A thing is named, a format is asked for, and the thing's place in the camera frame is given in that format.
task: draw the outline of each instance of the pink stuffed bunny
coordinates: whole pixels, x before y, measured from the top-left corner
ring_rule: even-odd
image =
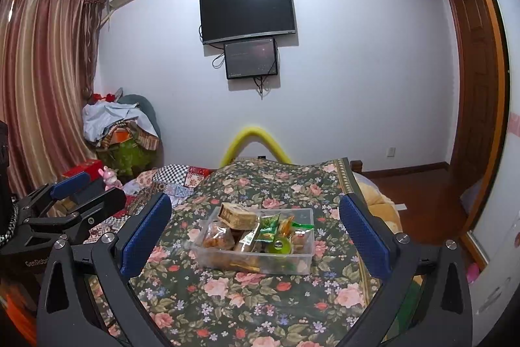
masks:
[[[112,187],[119,189],[123,188],[123,184],[121,184],[121,181],[118,180],[118,175],[113,169],[108,168],[108,166],[103,166],[103,169],[98,169],[98,173],[103,178],[103,182],[106,185],[105,191],[111,189]]]

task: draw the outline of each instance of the metal screw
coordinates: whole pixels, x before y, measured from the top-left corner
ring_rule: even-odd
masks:
[[[457,248],[457,243],[455,243],[453,240],[446,240],[446,247],[448,247],[450,250],[455,250]]]
[[[410,236],[405,233],[399,233],[396,235],[397,241],[402,245],[407,245],[410,242]]]
[[[114,241],[115,235],[114,233],[105,233],[101,236],[101,241],[103,243],[111,243]]]
[[[56,242],[54,243],[54,248],[62,248],[66,244],[67,244],[67,242],[60,238],[60,239],[56,240]]]

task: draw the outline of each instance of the bed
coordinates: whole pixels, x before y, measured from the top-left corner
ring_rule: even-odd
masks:
[[[346,158],[307,166],[246,158],[208,176],[201,168],[194,168],[199,170],[196,174],[191,172],[193,167],[182,172],[178,167],[170,165],[140,176],[149,185],[126,209],[127,215],[138,213],[159,191],[173,201],[171,221],[141,275],[130,281],[172,345],[335,346],[380,285],[368,274],[339,220],[340,196],[355,193],[364,198],[370,211],[398,232],[399,215],[392,202],[362,179],[357,183]],[[315,255],[311,274],[278,276],[200,268],[189,243],[199,234],[201,221],[222,202],[267,209],[312,207]],[[104,222],[89,241],[106,230],[117,231],[124,219]],[[97,280],[93,278],[90,286],[109,332],[124,338]]]

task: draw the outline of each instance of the pile of clothes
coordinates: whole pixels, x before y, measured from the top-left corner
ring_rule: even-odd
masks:
[[[144,97],[129,95],[114,100],[85,105],[83,136],[119,177],[133,178],[149,169],[155,159],[159,127],[153,107]]]

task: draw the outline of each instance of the wooden door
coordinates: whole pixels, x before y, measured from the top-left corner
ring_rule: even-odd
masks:
[[[460,63],[457,135],[450,169],[462,188],[484,176],[496,126],[498,63],[484,0],[450,0]]]

